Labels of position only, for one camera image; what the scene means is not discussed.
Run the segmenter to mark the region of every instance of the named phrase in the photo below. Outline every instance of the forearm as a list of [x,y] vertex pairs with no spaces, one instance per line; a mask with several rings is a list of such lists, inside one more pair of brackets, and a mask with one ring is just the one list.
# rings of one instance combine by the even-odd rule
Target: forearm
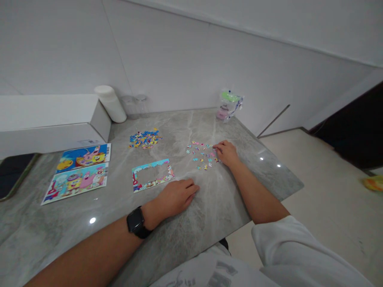
[[229,168],[241,191],[247,211],[255,224],[275,222],[290,215],[245,164],[238,160]]
[[[162,220],[153,204],[141,208],[149,230]],[[142,242],[129,233],[124,216],[62,254],[26,286],[106,286]]]

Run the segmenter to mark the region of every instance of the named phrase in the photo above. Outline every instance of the watch strap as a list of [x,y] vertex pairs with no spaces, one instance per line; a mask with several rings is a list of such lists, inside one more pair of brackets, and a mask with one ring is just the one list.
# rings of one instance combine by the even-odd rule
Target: watch strap
[[147,238],[151,233],[152,233],[152,230],[146,229],[145,226],[143,225],[134,231],[134,234],[141,239]]

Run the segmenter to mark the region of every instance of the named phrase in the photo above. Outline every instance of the green lid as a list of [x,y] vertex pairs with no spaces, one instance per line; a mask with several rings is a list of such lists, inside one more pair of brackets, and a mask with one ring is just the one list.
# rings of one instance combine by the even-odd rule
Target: green lid
[[241,97],[231,94],[229,92],[222,92],[222,98],[228,100],[229,102],[238,102]]

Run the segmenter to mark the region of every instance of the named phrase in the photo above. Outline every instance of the white shirt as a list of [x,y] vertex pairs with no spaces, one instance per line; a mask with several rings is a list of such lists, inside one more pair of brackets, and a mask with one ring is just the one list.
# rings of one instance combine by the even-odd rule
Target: white shirt
[[221,244],[216,244],[151,287],[373,286],[292,216],[258,224],[251,233],[264,265],[261,269],[230,257]]

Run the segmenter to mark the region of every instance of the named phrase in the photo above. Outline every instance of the cardboard box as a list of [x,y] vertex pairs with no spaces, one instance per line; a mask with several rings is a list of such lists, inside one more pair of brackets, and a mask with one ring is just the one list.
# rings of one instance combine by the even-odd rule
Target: cardboard box
[[110,129],[95,94],[0,96],[0,159],[105,144]]

